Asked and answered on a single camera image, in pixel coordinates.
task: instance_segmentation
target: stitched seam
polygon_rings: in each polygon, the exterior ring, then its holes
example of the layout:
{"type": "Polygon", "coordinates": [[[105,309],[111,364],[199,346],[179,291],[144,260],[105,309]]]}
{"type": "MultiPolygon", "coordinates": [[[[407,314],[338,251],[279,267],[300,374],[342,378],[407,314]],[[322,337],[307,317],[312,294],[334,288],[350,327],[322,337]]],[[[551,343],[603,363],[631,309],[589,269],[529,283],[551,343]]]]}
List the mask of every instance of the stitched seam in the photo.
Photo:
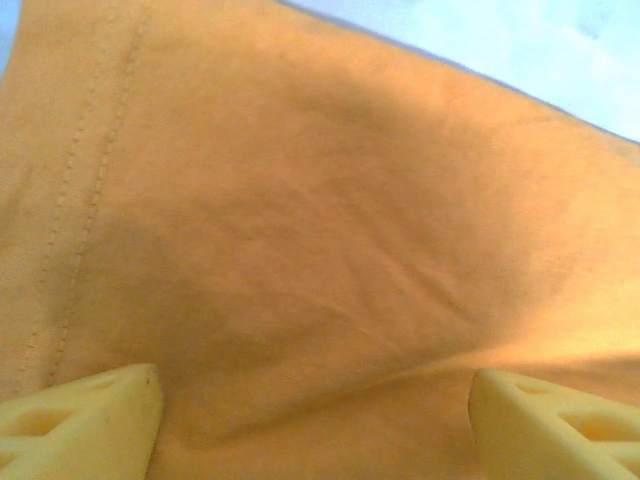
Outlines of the stitched seam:
{"type": "MultiPolygon", "coordinates": [[[[116,3],[116,1],[113,1],[109,6],[109,10],[105,19],[105,25],[107,25],[107,27],[111,25],[115,18],[116,3]]],[[[102,42],[100,44],[98,61],[95,64],[93,77],[91,78],[91,86],[85,100],[86,106],[81,114],[80,120],[78,120],[78,123],[76,125],[76,130],[71,140],[69,154],[67,155],[67,165],[63,173],[62,183],[60,184],[60,187],[58,189],[58,197],[56,198],[54,206],[53,220],[48,231],[49,239],[47,240],[46,251],[41,259],[42,268],[40,269],[39,278],[36,282],[36,303],[38,305],[42,304],[44,287],[49,278],[49,261],[52,256],[53,248],[58,238],[58,234],[60,232],[62,206],[64,205],[67,198],[67,193],[71,181],[71,173],[75,167],[80,140],[82,139],[85,131],[87,117],[93,112],[95,108],[95,97],[97,92],[98,78],[100,77],[100,71],[102,70],[102,66],[107,56],[107,38],[108,35],[105,34],[105,37],[102,39],[102,42]]],[[[16,396],[20,396],[21,394],[21,385],[24,380],[24,375],[26,374],[27,367],[29,365],[29,360],[31,359],[31,355],[35,348],[36,341],[38,339],[38,330],[40,329],[40,323],[40,318],[36,317],[33,324],[33,329],[31,330],[31,334],[29,335],[29,341],[24,358],[22,360],[22,364],[18,370],[17,380],[14,388],[14,393],[16,396]]]]}
{"type": "Polygon", "coordinates": [[[113,120],[113,125],[111,130],[107,136],[107,143],[105,146],[104,154],[102,156],[102,161],[100,163],[100,169],[98,170],[98,176],[96,178],[95,186],[93,189],[91,204],[89,207],[89,213],[85,220],[84,229],[82,232],[82,241],[80,243],[80,248],[76,253],[75,265],[73,269],[73,274],[71,276],[71,280],[69,282],[69,296],[67,298],[67,306],[65,308],[64,317],[63,317],[63,326],[62,326],[62,337],[60,339],[60,344],[58,346],[58,350],[55,354],[55,360],[51,367],[51,371],[49,373],[49,385],[53,384],[53,379],[55,373],[60,364],[60,360],[64,355],[64,350],[67,345],[67,338],[69,336],[69,325],[71,319],[71,313],[73,307],[75,306],[75,301],[77,298],[77,283],[78,276],[80,273],[80,268],[82,266],[82,261],[84,259],[84,255],[86,253],[87,244],[89,241],[89,235],[91,233],[94,219],[98,212],[100,198],[102,196],[102,191],[104,188],[105,178],[107,174],[107,169],[109,167],[109,162],[111,160],[111,152],[113,149],[113,145],[115,144],[116,139],[122,129],[122,125],[124,124],[124,115],[127,109],[128,100],[129,100],[129,92],[131,89],[131,82],[135,73],[135,68],[137,66],[138,53],[140,51],[140,47],[142,45],[142,41],[144,39],[144,35],[146,33],[146,27],[149,23],[149,19],[151,17],[151,0],[147,0],[144,4],[144,13],[138,24],[138,29],[135,33],[133,39],[133,47],[129,52],[129,58],[126,61],[125,67],[125,76],[122,82],[122,88],[120,92],[120,100],[118,102],[118,110],[116,112],[116,116],[113,120]]]}

